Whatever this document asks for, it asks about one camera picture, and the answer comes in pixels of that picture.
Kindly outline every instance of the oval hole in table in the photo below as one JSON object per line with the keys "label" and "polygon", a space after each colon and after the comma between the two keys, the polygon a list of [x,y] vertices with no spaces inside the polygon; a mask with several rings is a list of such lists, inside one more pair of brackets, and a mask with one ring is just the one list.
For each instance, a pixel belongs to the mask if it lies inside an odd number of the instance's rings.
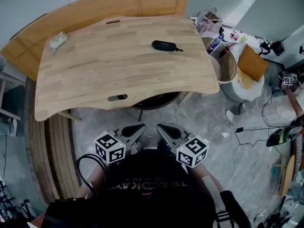
{"label": "oval hole in table", "polygon": [[110,96],[108,97],[108,101],[122,101],[128,98],[128,95],[115,95],[115,96]]}
{"label": "oval hole in table", "polygon": [[113,24],[113,23],[118,23],[118,22],[120,22],[120,20],[109,21],[109,22],[106,22],[105,24],[108,25],[108,24]]}

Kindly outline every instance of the marble floor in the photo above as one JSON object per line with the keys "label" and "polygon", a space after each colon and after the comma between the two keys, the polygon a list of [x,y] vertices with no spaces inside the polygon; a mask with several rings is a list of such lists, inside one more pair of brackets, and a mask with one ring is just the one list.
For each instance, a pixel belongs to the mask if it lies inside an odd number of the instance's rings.
{"label": "marble floor", "polygon": [[[265,83],[262,95],[246,108],[263,106],[271,95],[271,87]],[[144,147],[156,146],[159,136],[156,125],[161,122],[180,124],[194,134],[209,140],[210,149],[203,164],[219,180],[223,187],[231,190],[251,220],[258,212],[266,210],[264,219],[280,203],[281,199],[272,194],[278,189],[279,178],[272,175],[272,164],[280,160],[275,148],[266,147],[266,142],[240,146],[235,128],[226,120],[224,111],[235,111],[238,103],[232,102],[220,90],[215,95],[194,94],[182,106],[177,101],[157,110],[144,111],[142,123],[147,129],[141,139]],[[73,114],[82,122],[73,121],[73,136],[76,157],[94,152],[93,139],[104,130],[137,124],[139,110],[132,108],[111,111],[94,108],[76,108]],[[255,143],[268,138],[267,130],[239,133],[241,143]],[[278,146],[282,154],[288,154],[290,143]],[[86,162],[81,166],[85,176],[94,168],[94,163]]]}

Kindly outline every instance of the gray strap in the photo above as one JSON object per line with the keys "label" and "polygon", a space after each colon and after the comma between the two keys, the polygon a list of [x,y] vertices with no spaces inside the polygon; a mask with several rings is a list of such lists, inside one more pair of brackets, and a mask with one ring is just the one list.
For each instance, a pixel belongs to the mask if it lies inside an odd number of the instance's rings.
{"label": "gray strap", "polygon": [[213,198],[215,211],[219,219],[219,226],[221,228],[231,228],[230,217],[228,212],[226,211],[225,204],[220,196],[217,186],[214,184],[210,176],[202,177],[202,180]]}

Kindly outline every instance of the tabletop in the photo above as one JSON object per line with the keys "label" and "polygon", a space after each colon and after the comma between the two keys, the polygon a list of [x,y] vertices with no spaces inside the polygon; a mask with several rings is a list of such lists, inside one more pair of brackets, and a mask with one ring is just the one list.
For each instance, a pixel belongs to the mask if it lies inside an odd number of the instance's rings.
{"label": "tabletop", "polygon": [[[35,119],[75,107],[114,109],[169,92],[214,94],[218,81],[190,18],[120,17],[68,33],[57,50],[46,42],[39,66]],[[154,40],[183,51],[159,51]],[[118,95],[126,99],[118,100]]]}

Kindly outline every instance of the orange pillow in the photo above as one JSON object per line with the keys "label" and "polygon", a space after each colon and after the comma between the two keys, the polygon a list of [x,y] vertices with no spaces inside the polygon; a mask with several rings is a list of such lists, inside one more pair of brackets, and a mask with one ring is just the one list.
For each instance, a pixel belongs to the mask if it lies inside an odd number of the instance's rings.
{"label": "orange pillow", "polygon": [[260,81],[268,68],[268,63],[260,57],[254,50],[246,44],[237,66],[243,73],[250,76],[255,81]]}

